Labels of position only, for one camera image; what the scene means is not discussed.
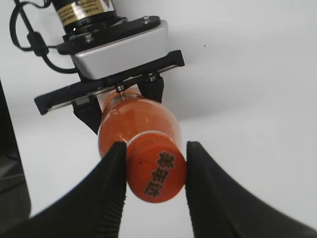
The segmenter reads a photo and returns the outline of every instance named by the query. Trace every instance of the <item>black bracket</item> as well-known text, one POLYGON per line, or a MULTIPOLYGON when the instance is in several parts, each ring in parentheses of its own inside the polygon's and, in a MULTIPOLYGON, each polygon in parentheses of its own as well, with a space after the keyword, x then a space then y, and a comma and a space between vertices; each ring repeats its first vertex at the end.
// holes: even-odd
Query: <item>black bracket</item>
POLYGON ((102 111, 96 97, 83 98, 72 103, 74 114, 95 134, 98 134, 102 111))
POLYGON ((34 99, 41 115, 53 109, 73 105, 75 115, 95 133, 98 133, 102 112, 96 96, 112 91, 118 85, 126 90, 137 84, 141 94, 151 100, 162 102, 164 81, 160 72, 184 66, 181 51, 172 51, 167 56, 124 72, 87 82, 78 82, 44 94, 34 99))

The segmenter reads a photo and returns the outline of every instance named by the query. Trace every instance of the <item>screw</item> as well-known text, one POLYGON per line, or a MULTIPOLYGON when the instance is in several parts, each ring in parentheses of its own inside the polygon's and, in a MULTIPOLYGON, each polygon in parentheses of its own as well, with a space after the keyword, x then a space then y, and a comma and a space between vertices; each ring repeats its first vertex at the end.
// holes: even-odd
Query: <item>screw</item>
POLYGON ((117 85, 116 87, 117 93, 121 93, 125 90, 124 85, 117 85))
POLYGON ((149 73, 149 77, 150 77, 150 82, 153 82, 157 79, 157 75, 154 73, 149 73))
POLYGON ((92 36, 92 34, 87 34, 87 35, 85 35, 85 41, 87 42, 87 43, 90 43, 90 42, 92 42, 94 40, 94 37, 92 36))
POLYGON ((145 17, 143 17, 142 23, 143 24, 148 24, 150 21, 151 21, 150 17, 149 16, 145 16, 145 17))

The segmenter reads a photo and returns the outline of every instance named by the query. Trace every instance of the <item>black object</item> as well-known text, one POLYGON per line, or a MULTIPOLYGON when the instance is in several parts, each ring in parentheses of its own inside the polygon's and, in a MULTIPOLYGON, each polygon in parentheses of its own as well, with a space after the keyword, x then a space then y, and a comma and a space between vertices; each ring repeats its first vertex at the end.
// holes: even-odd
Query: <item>black object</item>
POLYGON ((105 92, 114 89, 116 85, 123 86, 124 90, 138 84, 141 94, 151 100, 162 102, 164 81, 157 71, 165 68, 184 66, 181 51, 170 52, 167 56, 153 62, 126 70, 124 72, 106 77, 101 80, 79 82, 69 85, 54 92, 35 98, 35 103, 41 113, 45 115, 53 108, 61 105, 72 104, 75 115, 95 133, 98 132, 102 113, 96 96, 96 92, 105 92))
POLYGON ((138 87, 142 96, 162 103, 164 80, 158 72, 150 74, 146 80, 138 83, 138 87))
POLYGON ((83 101, 72 103, 74 114, 84 122, 95 134, 98 134, 103 112, 96 97, 88 97, 83 101))
POLYGON ((198 142, 187 144, 186 196, 196 238, 317 238, 240 186, 198 142))
MULTIPOLYGON (((160 71, 170 66, 184 66, 184 59, 181 51, 172 51, 167 56, 155 60, 153 62, 138 66, 126 70, 124 72, 100 79, 93 80, 87 83, 76 83, 67 87, 58 89, 51 93, 44 94, 35 98, 35 104, 37 105, 41 115, 45 115, 52 108, 67 103, 69 101, 76 101, 78 98, 91 95, 92 92, 106 89, 108 87, 115 86, 118 83, 122 83, 124 80, 130 77, 137 77, 138 75, 148 76, 150 73, 160 71)), ((139 83, 138 80, 131 79, 134 84, 139 83)))
MULTIPOLYGON (((116 238, 126 192, 126 145, 117 142, 77 187, 0 238, 116 238)), ((195 238, 317 238, 254 197, 198 142, 187 144, 186 196, 195 238)))
POLYGON ((29 33, 27 38, 36 56, 46 56, 50 52, 39 32, 29 33))
POLYGON ((0 234, 28 220, 31 202, 0 82, 0 234))
POLYGON ((126 192, 126 145, 113 145, 71 192, 1 238, 116 238, 126 192))

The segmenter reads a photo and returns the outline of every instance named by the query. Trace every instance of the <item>gold label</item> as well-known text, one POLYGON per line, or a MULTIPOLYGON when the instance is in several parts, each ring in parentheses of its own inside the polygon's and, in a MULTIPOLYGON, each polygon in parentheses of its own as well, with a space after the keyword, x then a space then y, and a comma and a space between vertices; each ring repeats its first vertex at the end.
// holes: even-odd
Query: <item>gold label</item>
POLYGON ((87 16, 114 11, 111 0, 79 0, 59 9, 58 15, 66 26, 87 16))

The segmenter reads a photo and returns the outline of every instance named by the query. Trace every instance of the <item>orange bottle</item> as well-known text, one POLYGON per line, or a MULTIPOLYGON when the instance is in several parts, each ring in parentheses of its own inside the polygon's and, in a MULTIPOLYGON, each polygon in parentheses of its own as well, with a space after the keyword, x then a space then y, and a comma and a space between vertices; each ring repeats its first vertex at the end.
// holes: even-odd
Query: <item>orange bottle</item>
POLYGON ((105 106, 99 129, 101 157, 114 142, 126 142, 127 180, 134 194, 152 203, 176 196, 185 183, 186 162, 174 115, 131 91, 112 94, 105 106))

